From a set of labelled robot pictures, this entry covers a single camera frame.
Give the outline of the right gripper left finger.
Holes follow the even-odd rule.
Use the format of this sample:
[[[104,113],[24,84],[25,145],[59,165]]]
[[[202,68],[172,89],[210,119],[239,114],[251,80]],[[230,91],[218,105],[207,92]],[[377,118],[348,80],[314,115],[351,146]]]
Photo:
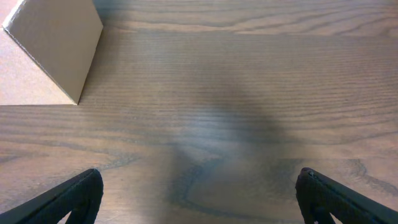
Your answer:
[[[103,180],[97,169],[88,169],[43,194],[1,214],[1,224],[93,224],[103,196]]]

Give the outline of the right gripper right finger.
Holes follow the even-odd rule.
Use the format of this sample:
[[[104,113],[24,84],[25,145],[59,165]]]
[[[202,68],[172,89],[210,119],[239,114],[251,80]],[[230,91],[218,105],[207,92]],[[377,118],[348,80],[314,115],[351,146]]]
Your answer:
[[[397,212],[343,184],[304,167],[295,184],[305,224],[397,224]]]

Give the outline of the cardboard box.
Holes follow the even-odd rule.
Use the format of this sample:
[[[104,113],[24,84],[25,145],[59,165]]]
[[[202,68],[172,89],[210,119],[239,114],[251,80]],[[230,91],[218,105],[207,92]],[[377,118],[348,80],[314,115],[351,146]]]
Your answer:
[[[92,0],[1,0],[1,104],[77,105],[102,29]]]

